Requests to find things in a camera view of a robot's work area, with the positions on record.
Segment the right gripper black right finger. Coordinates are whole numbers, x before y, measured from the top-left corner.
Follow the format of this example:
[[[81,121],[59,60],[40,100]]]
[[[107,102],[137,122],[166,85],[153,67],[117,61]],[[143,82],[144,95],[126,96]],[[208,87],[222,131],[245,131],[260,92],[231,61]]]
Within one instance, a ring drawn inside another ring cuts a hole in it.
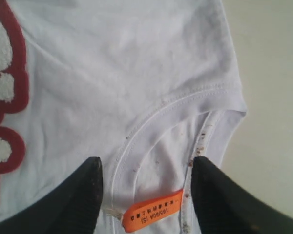
[[[193,160],[191,197],[203,234],[293,234],[293,219],[260,201],[208,158]]]

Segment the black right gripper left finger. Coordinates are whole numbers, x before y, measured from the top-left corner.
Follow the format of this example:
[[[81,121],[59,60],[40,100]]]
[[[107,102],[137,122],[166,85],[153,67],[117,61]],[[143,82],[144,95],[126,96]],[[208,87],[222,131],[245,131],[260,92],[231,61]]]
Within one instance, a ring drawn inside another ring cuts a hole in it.
[[[0,234],[92,234],[103,200],[99,157],[88,158],[56,189],[0,223]]]

